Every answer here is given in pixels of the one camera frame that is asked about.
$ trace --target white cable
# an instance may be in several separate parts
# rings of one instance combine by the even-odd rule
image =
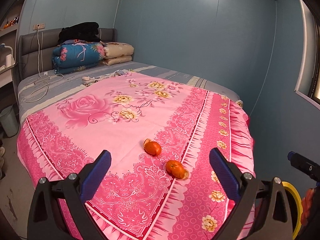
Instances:
[[[41,66],[42,66],[42,72],[43,72],[42,45],[43,45],[43,32],[41,32]]]
[[[60,78],[60,79],[58,79],[58,80],[55,80],[55,81],[52,81],[52,82],[50,82],[50,83],[48,83],[47,80],[46,80],[46,81],[43,81],[43,82],[46,83],[46,84],[43,85],[42,87],[36,89],[35,91],[33,91],[33,92],[29,95],[29,97],[31,97],[31,95],[32,95],[33,93],[35,93],[35,92],[39,91],[40,89],[42,89],[42,88],[44,88],[44,87],[47,86],[47,89],[46,89],[45,93],[44,93],[39,99],[36,99],[36,100],[33,100],[33,101],[27,101],[27,100],[26,100],[25,102],[26,102],[26,103],[34,103],[34,102],[37,102],[37,101],[41,100],[41,99],[48,93],[50,84],[52,84],[52,83],[54,83],[54,82],[57,82],[57,81],[60,81],[61,79],[63,79],[63,75],[62,75],[62,74],[56,74],[56,75],[50,77],[50,79],[51,79],[51,78],[54,78],[54,77],[56,77],[56,76],[62,76],[62,78]]]
[[[40,56],[39,25],[37,26],[37,40],[38,40],[38,73],[39,73],[39,78],[41,78],[41,75],[40,75],[40,60],[39,60],[39,56]]]

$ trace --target gray headboard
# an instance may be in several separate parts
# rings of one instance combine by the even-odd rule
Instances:
[[[40,52],[42,51],[43,71],[53,69],[51,60],[52,51],[58,45],[60,31],[61,29],[39,31],[40,48],[42,44]],[[99,28],[97,36],[105,42],[117,41],[116,29]],[[16,58],[18,59],[20,80],[38,73],[38,40],[36,33],[20,36]],[[41,53],[39,59],[40,72],[42,72]]]

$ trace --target floor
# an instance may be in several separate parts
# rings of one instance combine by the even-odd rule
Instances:
[[[0,180],[0,208],[16,233],[26,238],[34,188],[27,170],[17,156],[18,134],[11,138],[3,138],[0,134],[5,148],[5,177]]]

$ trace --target screw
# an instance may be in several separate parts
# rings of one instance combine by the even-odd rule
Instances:
[[[69,176],[68,176],[68,179],[74,180],[74,179],[76,179],[76,177],[77,177],[77,174],[70,173]]]
[[[46,182],[47,178],[46,177],[42,177],[39,179],[39,183],[40,184],[44,184]]]
[[[276,184],[280,184],[281,183],[281,179],[278,178],[278,177],[275,177],[273,180],[275,181]]]
[[[243,174],[243,176],[244,176],[245,179],[252,179],[252,174],[249,173],[249,172],[245,172],[245,173]]]

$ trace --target window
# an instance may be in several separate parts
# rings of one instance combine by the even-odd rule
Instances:
[[[303,19],[303,54],[295,92],[320,109],[320,27],[305,3],[300,0]]]

